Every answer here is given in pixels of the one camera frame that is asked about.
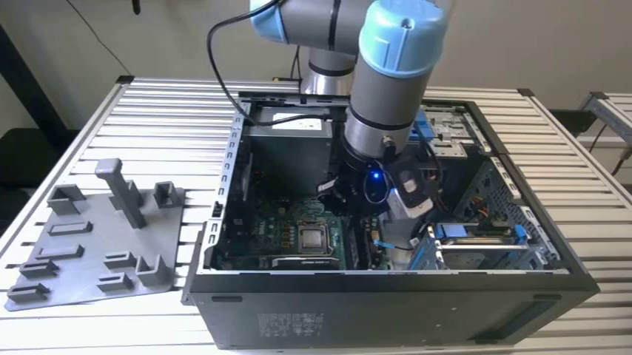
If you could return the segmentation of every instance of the light blue joint cap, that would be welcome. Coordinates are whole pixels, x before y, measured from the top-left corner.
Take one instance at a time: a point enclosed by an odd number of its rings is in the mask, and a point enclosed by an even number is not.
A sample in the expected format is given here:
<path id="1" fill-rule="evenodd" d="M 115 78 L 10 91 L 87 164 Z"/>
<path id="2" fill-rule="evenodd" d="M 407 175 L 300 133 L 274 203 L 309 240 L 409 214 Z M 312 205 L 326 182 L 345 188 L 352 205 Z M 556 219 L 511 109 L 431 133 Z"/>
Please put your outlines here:
<path id="1" fill-rule="evenodd" d="M 381 74 L 413 78 L 439 62 L 447 29 L 444 10 L 427 0 L 379 0 L 360 34 L 362 58 Z"/>
<path id="2" fill-rule="evenodd" d="M 269 0 L 250 0 L 250 11 L 257 10 Z M 288 44 L 286 30 L 284 29 L 284 20 L 281 18 L 281 9 L 278 4 L 264 11 L 260 15 L 253 16 L 250 21 L 260 36 L 274 42 Z"/>

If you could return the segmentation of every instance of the robotic arm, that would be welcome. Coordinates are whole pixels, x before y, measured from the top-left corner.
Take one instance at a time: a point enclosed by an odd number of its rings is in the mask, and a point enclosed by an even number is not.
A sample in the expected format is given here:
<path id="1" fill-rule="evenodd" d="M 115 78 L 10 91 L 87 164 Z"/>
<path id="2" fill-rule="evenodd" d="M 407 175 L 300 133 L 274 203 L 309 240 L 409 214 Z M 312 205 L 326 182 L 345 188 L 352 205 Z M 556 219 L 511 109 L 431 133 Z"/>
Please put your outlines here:
<path id="1" fill-rule="evenodd" d="M 252 0 L 252 8 L 265 3 Z M 252 21 L 274 41 L 358 55 L 346 165 L 320 186 L 324 204 L 340 214 L 373 214 L 387 204 L 395 218 L 425 214 L 433 207 L 432 184 L 403 151 L 441 56 L 444 10 L 427 0 L 286 0 Z"/>

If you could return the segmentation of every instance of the motherboard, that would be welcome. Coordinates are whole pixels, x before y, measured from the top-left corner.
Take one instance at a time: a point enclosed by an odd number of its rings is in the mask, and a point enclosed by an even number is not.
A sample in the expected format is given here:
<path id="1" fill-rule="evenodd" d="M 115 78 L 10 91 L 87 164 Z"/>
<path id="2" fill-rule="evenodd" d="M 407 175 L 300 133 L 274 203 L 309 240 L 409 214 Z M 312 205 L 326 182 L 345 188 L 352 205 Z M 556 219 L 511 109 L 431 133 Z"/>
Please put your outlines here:
<path id="1" fill-rule="evenodd" d="M 250 235 L 232 240 L 226 268 L 268 270 L 306 263 L 344 268 L 342 220 L 317 199 L 257 196 L 254 204 Z"/>

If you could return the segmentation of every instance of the metal frame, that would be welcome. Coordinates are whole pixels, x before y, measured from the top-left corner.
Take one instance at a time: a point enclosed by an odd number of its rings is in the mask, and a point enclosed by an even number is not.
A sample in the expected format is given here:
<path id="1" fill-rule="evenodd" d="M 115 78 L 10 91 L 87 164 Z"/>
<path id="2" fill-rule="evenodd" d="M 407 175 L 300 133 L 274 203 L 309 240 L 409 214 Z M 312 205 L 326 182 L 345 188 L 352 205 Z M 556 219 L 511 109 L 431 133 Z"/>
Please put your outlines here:
<path id="1" fill-rule="evenodd" d="M 229 88 L 233 93 L 238 90 L 294 92 L 297 85 L 233 82 Z M 575 141 L 574 138 L 559 133 L 564 129 L 556 129 L 555 120 L 515 89 L 431 87 L 427 98 L 476 101 L 501 139 L 513 141 L 505 144 L 509 158 L 603 291 L 516 346 L 417 347 L 405 352 L 628 354 L 632 350 L 632 216 L 628 199 L 614 188 L 594 160 L 580 154 L 583 149 L 566 142 L 566 139 Z M 113 107 L 115 113 L 105 114 L 106 108 Z M 224 124 L 222 112 L 228 109 L 229 102 L 213 81 L 137 78 L 131 84 L 115 86 L 36 196 L 0 238 L 0 298 L 6 297 L 3 290 L 18 278 L 18 269 L 6 267 L 24 261 L 32 248 L 30 243 L 40 235 L 43 227 L 38 222 L 47 218 L 47 208 L 40 201 L 50 191 L 47 187 L 78 182 L 91 193 L 102 192 L 102 187 L 83 174 L 90 171 L 93 161 L 110 158 L 110 154 L 122 157 L 129 168 L 123 173 L 134 175 L 141 183 L 153 183 L 179 174 L 175 178 L 187 188 L 178 251 L 182 266 L 177 269 L 177 287 L 183 286 L 198 232 L 213 210 L 212 194 L 218 186 L 224 158 L 216 143 L 220 142 L 217 130 Z M 559 136 L 560 143 L 523 139 L 521 135 L 532 135 L 528 131 L 535 128 L 547 131 L 547 135 Z M 197 314 L 195 307 L 181 305 L 181 291 L 11 314 L 0 309 L 0 349 L 30 349 L 31 353 L 65 355 L 87 351 L 134 355 L 157 352 L 224 354 Z M 86 332 L 87 328 L 107 329 L 109 335 Z M 403 349 L 348 349 L 344 352 L 401 354 Z"/>
<path id="2" fill-rule="evenodd" d="M 632 144 L 632 95 L 594 92 L 582 109 L 592 111 L 628 145 Z"/>

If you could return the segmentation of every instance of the blue connector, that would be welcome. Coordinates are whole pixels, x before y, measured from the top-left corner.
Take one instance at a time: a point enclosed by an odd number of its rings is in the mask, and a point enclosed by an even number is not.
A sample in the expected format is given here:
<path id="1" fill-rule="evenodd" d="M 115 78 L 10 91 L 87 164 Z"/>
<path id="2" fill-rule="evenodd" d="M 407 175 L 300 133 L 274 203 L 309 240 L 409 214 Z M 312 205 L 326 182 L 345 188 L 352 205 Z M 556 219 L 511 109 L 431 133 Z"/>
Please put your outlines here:
<path id="1" fill-rule="evenodd" d="M 435 139 L 435 132 L 433 132 L 433 128 L 431 127 L 428 123 L 427 113 L 424 112 L 423 109 L 419 110 L 417 117 L 415 118 L 415 120 L 417 121 L 419 128 L 423 131 L 424 139 L 431 142 Z M 419 141 L 417 132 L 411 131 L 411 140 Z"/>
<path id="2" fill-rule="evenodd" d="M 465 238 L 468 236 L 468 231 L 463 224 L 443 224 L 439 229 L 444 230 L 448 238 Z"/>
<path id="3" fill-rule="evenodd" d="M 437 228 L 435 229 L 435 237 L 437 239 L 445 238 L 445 232 L 444 232 L 444 229 L 441 228 L 441 226 L 437 226 Z"/>
<path id="4" fill-rule="evenodd" d="M 381 246 L 383 248 L 389 248 L 389 249 L 396 248 L 396 246 L 393 244 L 383 242 L 381 240 L 375 240 L 373 244 L 376 244 L 377 246 Z"/>
<path id="5" fill-rule="evenodd" d="M 411 263 L 411 270 L 417 270 L 417 264 L 419 261 L 423 258 L 424 252 L 427 251 L 427 248 L 421 247 L 420 250 L 417 250 L 417 254 L 415 255 L 413 263 Z"/>
<path id="6" fill-rule="evenodd" d="M 527 243 L 527 239 L 528 239 L 528 236 L 527 236 L 527 231 L 524 230 L 524 227 L 521 224 L 516 224 L 513 226 L 513 230 L 516 231 L 516 244 L 525 244 Z"/>

